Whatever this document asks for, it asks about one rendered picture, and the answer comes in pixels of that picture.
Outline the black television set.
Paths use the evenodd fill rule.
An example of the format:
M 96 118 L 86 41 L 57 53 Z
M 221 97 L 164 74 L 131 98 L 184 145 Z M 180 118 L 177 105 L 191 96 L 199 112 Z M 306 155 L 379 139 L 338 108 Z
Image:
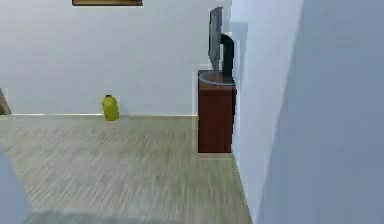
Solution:
M 219 86 L 234 86 L 234 41 L 222 32 L 223 8 L 216 7 L 209 12 L 208 57 L 212 71 L 198 76 L 200 81 Z

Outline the red-brown wooden cabinet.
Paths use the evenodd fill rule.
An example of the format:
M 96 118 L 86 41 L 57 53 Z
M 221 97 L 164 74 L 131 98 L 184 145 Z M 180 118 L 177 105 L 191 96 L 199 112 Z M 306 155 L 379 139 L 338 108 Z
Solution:
M 212 70 L 198 71 L 198 152 L 231 153 L 236 86 Z

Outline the yellow-green bin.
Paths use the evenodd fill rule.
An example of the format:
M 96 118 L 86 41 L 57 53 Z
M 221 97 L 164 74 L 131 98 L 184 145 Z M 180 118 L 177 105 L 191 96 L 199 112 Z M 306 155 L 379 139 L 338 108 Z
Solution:
M 104 117 L 107 121 L 116 121 L 119 119 L 118 103 L 112 95 L 106 95 L 102 101 Z

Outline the brown furniture piece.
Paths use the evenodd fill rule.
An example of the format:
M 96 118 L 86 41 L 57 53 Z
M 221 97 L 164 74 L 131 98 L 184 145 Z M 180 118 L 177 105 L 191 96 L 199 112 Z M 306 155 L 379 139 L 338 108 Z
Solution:
M 9 108 L 9 105 L 6 101 L 6 98 L 0 89 L 0 115 L 10 115 L 11 110 Z

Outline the brown framed wall picture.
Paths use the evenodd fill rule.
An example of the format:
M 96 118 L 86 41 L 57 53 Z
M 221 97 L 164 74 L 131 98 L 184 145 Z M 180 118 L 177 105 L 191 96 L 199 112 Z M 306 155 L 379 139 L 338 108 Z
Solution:
M 72 0 L 73 6 L 143 6 L 143 0 Z

